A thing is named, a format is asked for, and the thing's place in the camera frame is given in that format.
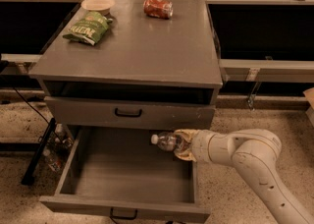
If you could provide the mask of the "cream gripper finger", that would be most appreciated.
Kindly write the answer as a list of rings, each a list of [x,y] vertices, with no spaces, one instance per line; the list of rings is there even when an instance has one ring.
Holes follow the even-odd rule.
[[[178,159],[183,161],[196,161],[190,146],[188,148],[176,148],[174,154]]]
[[[174,131],[176,136],[180,136],[188,143],[192,143],[193,138],[199,133],[199,130],[195,129],[178,129]]]

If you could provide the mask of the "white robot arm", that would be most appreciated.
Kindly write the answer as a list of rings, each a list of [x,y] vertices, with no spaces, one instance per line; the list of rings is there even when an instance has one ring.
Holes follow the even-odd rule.
[[[314,217],[281,180],[276,162],[279,138],[268,130],[248,129],[220,134],[210,130],[176,130],[190,143],[197,162],[235,168],[279,224],[314,224]]]

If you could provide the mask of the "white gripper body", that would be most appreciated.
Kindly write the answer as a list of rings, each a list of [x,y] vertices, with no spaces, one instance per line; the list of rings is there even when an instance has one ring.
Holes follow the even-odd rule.
[[[191,153],[197,162],[210,163],[209,144],[215,136],[211,131],[199,131],[191,140]]]

